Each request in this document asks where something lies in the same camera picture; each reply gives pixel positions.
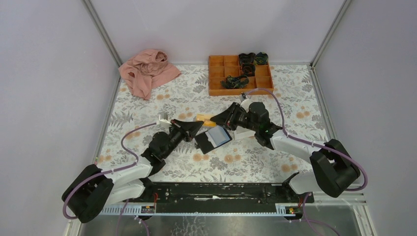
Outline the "white plastic card tray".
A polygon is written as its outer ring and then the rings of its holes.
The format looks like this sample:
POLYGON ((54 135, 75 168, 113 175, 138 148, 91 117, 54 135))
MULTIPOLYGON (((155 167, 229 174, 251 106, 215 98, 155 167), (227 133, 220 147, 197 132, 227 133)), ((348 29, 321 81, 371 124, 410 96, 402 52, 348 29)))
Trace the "white plastic card tray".
MULTIPOLYGON (((246 112, 249 111, 249 105, 251 104, 251 101, 249 99, 246 99, 241 102, 240 106, 245 109, 246 112)), ((243 140, 246 138, 254 137, 255 131, 243 128, 243 127, 237 127, 234 131, 234 138, 236 140, 243 140)))

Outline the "black blue card holder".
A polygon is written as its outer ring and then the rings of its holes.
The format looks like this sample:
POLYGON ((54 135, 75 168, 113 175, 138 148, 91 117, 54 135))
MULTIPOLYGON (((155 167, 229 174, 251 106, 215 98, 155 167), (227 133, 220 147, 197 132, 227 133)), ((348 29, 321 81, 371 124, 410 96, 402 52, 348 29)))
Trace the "black blue card holder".
POLYGON ((196 148, 200 149, 203 154, 207 154, 230 142, 232 137, 226 129, 221 126, 216 126, 196 135, 194 140, 196 141, 196 148))

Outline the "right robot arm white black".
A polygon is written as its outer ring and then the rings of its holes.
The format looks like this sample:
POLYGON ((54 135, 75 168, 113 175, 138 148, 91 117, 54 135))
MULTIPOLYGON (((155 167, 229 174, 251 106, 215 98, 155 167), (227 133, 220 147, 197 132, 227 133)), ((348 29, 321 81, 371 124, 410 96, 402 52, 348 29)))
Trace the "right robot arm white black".
POLYGON ((296 173, 285 180, 284 200, 293 203, 307 192, 322 191, 337 198, 360 177, 360 170, 336 139, 328 142, 306 141, 286 132, 283 126, 270 121, 262 102, 253 102, 247 109, 234 102, 225 111, 210 118, 219 126, 235 131, 238 127, 254 131, 257 142, 271 150, 283 151, 301 158, 312 171, 296 173))

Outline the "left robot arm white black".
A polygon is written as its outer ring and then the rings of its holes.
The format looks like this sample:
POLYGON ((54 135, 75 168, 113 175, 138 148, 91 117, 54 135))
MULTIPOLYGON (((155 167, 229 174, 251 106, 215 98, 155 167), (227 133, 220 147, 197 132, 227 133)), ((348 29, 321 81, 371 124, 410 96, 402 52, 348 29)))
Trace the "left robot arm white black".
POLYGON ((153 190, 149 176, 165 166, 166 158, 181 142, 192 141, 203 124, 203 121, 173 119, 166 125, 169 131, 155 133, 141 155, 129 150, 121 141, 121 147, 132 154, 134 160, 109 169, 95 164, 86 166, 62 194, 64 217, 87 223, 107 205, 135 198, 140 202, 150 200, 153 190))

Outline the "orange compartment tray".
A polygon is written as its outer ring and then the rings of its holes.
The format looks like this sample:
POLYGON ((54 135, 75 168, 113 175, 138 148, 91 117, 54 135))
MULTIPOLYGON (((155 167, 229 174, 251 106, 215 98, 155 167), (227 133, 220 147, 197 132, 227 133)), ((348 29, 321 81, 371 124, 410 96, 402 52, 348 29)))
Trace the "orange compartment tray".
POLYGON ((274 91, 270 65, 267 61, 256 63, 248 55, 211 55, 208 58, 208 93, 210 96, 240 95, 274 91))

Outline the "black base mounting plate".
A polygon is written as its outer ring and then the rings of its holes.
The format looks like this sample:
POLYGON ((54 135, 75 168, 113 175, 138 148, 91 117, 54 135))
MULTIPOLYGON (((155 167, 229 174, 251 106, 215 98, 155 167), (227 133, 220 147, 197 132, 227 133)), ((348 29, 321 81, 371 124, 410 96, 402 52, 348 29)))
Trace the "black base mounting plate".
POLYGON ((284 183, 155 182, 131 203, 262 203, 300 207, 304 196, 284 183))

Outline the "floral patterned table mat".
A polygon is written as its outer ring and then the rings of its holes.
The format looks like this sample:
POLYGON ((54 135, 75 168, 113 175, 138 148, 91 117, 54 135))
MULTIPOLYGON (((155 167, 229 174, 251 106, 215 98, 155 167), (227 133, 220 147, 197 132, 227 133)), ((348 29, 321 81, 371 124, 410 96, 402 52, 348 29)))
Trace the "floral patterned table mat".
MULTIPOLYGON (((162 131, 155 124, 161 112, 169 118, 192 121, 197 114, 216 115, 237 96, 210 96, 209 69, 206 65, 181 65, 181 75, 155 88, 150 100, 133 96, 121 82, 98 165, 102 168, 134 160, 120 142, 136 154, 148 146, 154 133, 162 131)), ((310 73, 306 65, 272 65, 273 95, 252 95, 263 102, 275 124, 306 139, 328 139, 310 73)), ((312 171, 311 165, 285 152, 260 146, 254 137, 232 139, 229 143, 203 154, 194 142, 182 142, 166 159, 163 169, 152 181, 168 182, 271 182, 284 181, 291 174, 312 171)))

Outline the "pink crumpled cloth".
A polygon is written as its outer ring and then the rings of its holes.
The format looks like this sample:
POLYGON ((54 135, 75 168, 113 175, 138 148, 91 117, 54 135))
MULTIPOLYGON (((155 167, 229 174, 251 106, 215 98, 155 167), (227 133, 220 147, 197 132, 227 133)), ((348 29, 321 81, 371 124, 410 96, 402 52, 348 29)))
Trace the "pink crumpled cloth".
POLYGON ((133 96, 149 100, 151 91, 181 75, 180 70, 168 62, 165 52, 144 50, 119 67, 119 73, 133 96))

